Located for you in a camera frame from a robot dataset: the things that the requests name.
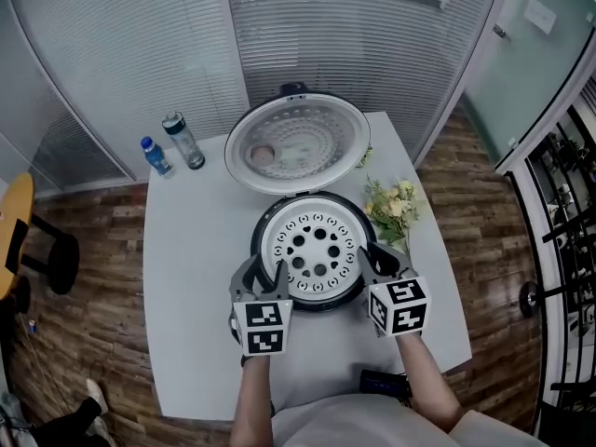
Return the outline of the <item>frosted glass door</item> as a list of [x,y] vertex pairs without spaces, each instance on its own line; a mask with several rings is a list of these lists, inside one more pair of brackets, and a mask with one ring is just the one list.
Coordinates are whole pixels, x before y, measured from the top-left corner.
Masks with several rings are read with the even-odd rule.
[[589,41],[596,0],[537,0],[557,18],[550,34],[523,17],[528,0],[505,0],[464,107],[489,158],[504,160],[541,117]]

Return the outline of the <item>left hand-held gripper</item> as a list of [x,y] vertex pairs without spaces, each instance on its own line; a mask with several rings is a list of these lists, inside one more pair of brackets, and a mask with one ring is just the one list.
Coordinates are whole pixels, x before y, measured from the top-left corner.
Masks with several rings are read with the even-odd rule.
[[232,302],[231,331],[244,357],[282,354],[287,349],[293,303],[289,298],[289,267],[285,260],[277,264],[273,288],[253,290],[262,257],[252,255],[231,277],[229,293]]

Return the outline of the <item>artificial yellow flower bouquet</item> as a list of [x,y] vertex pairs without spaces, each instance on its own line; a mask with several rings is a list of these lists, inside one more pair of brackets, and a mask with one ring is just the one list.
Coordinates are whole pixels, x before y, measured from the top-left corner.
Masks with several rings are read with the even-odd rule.
[[364,213],[380,231],[388,245],[409,255],[410,232],[419,219],[419,202],[414,184],[407,179],[396,180],[390,187],[367,178]]

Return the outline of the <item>black metal railing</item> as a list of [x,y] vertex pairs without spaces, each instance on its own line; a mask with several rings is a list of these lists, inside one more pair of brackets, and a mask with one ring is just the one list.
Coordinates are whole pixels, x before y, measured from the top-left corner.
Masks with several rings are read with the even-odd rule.
[[596,72],[508,175],[539,286],[539,398],[596,412]]

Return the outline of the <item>black waist-mounted device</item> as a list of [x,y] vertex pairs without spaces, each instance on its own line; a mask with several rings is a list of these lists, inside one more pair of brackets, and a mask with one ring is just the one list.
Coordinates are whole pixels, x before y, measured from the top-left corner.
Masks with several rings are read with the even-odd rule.
[[408,399],[411,396],[410,385],[404,373],[363,370],[359,379],[359,391],[362,394],[383,395],[395,399]]

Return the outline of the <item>person's left forearm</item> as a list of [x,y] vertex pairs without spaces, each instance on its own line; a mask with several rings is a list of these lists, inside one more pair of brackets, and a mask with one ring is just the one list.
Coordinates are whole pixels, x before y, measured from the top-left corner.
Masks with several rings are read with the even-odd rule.
[[230,447],[273,447],[270,358],[249,358],[243,365]]

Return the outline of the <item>black round floor disc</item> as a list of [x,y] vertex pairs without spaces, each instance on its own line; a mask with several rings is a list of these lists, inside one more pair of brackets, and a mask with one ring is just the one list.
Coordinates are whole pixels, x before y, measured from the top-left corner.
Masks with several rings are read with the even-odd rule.
[[532,318],[539,312],[539,286],[532,280],[524,282],[519,292],[519,306],[525,318]]

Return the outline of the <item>blue water bottle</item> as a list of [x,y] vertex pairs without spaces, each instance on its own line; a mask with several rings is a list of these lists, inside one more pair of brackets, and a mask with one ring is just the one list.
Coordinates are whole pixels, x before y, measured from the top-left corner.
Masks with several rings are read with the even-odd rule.
[[162,148],[151,137],[143,137],[140,145],[145,159],[162,178],[173,175],[173,166],[166,159]]

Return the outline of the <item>dark blue rice cooker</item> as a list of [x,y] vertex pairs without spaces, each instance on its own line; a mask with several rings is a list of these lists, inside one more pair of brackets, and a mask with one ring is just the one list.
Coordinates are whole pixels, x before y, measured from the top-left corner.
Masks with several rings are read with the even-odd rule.
[[363,290],[357,250],[376,241],[373,225],[363,209],[326,188],[356,168],[370,140],[370,124],[357,106],[302,82],[282,85],[227,137],[229,174],[278,197],[251,236],[251,254],[262,257],[256,277],[271,290],[285,260],[299,311],[331,311]]

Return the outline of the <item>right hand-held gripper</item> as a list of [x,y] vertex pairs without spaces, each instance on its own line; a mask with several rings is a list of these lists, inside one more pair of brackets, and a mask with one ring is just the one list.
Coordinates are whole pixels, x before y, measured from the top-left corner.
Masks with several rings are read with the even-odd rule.
[[421,332],[427,326],[431,296],[411,259],[391,246],[369,242],[357,250],[368,287],[368,314],[379,337]]

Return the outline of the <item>small paper sheet on door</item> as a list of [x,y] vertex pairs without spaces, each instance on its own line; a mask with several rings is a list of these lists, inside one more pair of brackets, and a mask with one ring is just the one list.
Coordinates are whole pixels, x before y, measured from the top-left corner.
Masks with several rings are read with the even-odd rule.
[[537,0],[528,0],[523,17],[540,29],[550,34],[556,21],[556,14]]

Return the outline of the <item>person's right forearm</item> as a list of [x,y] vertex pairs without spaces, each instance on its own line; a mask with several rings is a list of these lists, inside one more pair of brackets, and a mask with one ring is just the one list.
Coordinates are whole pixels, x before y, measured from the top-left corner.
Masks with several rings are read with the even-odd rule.
[[464,416],[464,410],[439,366],[418,333],[396,338],[416,411],[436,427],[449,433]]

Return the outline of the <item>clear bottle with dark cap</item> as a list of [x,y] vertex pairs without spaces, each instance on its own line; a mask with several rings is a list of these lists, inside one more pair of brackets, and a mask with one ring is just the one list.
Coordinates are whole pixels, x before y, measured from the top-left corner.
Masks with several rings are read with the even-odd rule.
[[180,112],[168,113],[161,122],[162,128],[178,148],[189,169],[200,169],[205,164],[205,157],[185,123]]

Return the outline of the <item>person's white shirt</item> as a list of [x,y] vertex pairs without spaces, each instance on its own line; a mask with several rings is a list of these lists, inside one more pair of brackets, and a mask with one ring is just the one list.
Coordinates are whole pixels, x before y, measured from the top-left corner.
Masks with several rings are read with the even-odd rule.
[[548,447],[483,413],[469,411],[448,433],[381,395],[352,394],[283,410],[275,447]]

